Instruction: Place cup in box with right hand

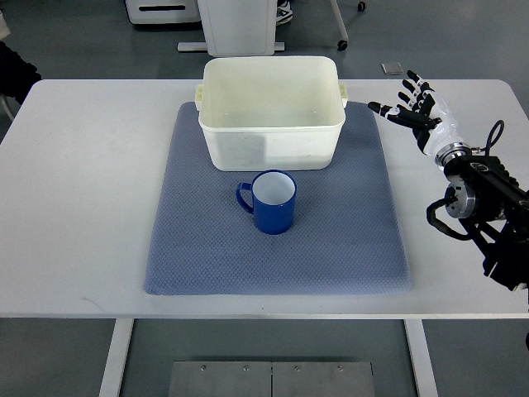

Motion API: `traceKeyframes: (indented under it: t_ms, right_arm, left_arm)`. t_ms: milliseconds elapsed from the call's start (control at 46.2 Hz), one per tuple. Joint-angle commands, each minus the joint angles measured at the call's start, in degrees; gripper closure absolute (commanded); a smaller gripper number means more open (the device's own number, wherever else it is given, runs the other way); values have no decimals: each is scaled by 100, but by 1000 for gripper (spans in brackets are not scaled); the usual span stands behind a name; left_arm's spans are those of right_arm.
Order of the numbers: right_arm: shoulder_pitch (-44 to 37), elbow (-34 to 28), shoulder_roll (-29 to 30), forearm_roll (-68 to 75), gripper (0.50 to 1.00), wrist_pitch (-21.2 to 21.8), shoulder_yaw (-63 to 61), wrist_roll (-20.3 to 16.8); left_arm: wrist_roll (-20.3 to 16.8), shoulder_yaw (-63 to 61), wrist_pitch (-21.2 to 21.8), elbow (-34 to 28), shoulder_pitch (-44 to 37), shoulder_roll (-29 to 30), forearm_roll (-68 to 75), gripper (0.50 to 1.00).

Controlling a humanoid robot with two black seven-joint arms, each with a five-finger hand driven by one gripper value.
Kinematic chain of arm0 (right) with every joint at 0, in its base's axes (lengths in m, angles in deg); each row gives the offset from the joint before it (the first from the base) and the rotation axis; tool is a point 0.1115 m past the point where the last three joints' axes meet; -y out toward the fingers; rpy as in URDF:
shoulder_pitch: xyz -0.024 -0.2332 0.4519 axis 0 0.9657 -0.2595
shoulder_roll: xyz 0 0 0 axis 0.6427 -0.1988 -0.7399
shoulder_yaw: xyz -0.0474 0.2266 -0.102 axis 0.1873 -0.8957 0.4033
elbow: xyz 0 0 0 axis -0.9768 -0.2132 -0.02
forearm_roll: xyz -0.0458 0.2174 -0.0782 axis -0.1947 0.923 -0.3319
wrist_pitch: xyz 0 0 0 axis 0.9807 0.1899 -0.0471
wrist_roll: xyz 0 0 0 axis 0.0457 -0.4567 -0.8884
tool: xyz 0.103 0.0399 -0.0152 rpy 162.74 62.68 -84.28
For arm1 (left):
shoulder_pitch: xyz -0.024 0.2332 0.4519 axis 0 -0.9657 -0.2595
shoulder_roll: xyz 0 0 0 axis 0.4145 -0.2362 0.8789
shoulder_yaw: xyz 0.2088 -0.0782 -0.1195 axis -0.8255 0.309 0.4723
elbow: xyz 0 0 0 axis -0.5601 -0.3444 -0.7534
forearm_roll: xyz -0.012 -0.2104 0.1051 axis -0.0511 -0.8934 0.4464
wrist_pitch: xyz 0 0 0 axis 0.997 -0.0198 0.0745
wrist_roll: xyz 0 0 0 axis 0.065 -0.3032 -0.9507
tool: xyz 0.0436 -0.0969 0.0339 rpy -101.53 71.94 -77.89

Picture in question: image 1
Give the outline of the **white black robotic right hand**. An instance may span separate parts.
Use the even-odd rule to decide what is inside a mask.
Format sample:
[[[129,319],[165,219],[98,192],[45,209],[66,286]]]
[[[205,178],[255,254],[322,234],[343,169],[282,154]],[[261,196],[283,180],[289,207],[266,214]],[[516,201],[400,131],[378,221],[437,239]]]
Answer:
[[[459,135],[458,123],[444,98],[425,79],[409,70],[403,87],[407,91],[398,94],[401,104],[370,102],[368,108],[390,122],[411,129],[419,150],[432,156],[440,167],[451,158],[472,153]]]

